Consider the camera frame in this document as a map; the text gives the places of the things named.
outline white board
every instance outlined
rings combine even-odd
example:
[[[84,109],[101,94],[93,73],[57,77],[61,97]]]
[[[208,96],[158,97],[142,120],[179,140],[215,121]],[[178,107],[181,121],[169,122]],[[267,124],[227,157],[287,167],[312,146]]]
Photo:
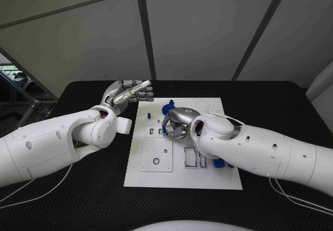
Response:
[[[175,101],[176,107],[192,108],[201,113],[210,110],[224,114],[221,98],[156,98],[155,102],[139,103],[125,187],[243,190],[237,167],[230,168],[227,165],[224,168],[215,168],[214,160],[208,158],[205,159],[207,167],[201,167],[200,155],[197,155],[197,167],[185,167],[185,148],[195,147],[191,136],[179,140],[165,138],[159,134],[165,119],[162,108],[171,100]],[[166,128],[168,131],[172,131],[171,124]],[[168,141],[172,144],[172,171],[142,171],[142,162],[143,159],[146,160],[143,151],[148,151],[148,149],[143,150],[145,142],[152,142],[153,146],[165,148],[158,145],[161,144],[158,142]]]

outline robotic hand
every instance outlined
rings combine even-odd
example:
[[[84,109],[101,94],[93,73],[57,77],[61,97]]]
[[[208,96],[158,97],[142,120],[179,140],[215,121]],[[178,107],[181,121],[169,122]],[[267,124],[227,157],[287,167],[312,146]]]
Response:
[[[298,182],[333,196],[333,149],[246,125],[236,119],[241,126],[234,126],[227,118],[233,119],[214,112],[194,118],[185,109],[175,108],[163,124],[168,120],[179,122],[175,131],[187,128],[182,138],[191,134],[197,149],[205,157],[223,158],[260,176]]]
[[[132,120],[117,117],[129,102],[153,101],[150,81],[117,81],[90,110],[34,123],[0,138],[0,187],[44,177],[109,147]],[[74,140],[87,146],[74,148]]]

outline black table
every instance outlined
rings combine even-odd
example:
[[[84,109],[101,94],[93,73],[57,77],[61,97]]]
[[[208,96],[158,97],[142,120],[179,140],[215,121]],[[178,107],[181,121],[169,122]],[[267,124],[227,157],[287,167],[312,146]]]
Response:
[[[100,104],[113,81],[68,85],[52,116]],[[221,97],[225,114],[316,145],[333,148],[333,135],[293,82],[153,81],[156,97]],[[122,117],[136,121],[138,104]],[[132,134],[117,134],[109,148],[74,164],[57,190],[42,199],[0,210],[0,230],[132,230],[176,219],[207,220],[254,230],[333,230],[333,217],[295,205],[269,179],[240,169],[243,191],[125,188]],[[45,194],[68,168],[38,179],[2,205]],[[25,183],[0,191],[3,198]],[[282,181],[286,192],[333,208],[333,198]]]

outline blue object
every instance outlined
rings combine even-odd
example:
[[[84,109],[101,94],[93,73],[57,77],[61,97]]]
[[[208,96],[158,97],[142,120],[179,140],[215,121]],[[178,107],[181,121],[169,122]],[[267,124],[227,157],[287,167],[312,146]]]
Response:
[[[217,168],[225,167],[224,159],[214,160],[214,165]]]
[[[175,102],[174,100],[171,100],[169,104],[166,104],[162,108],[162,113],[166,115],[169,113],[169,111],[175,108]]]

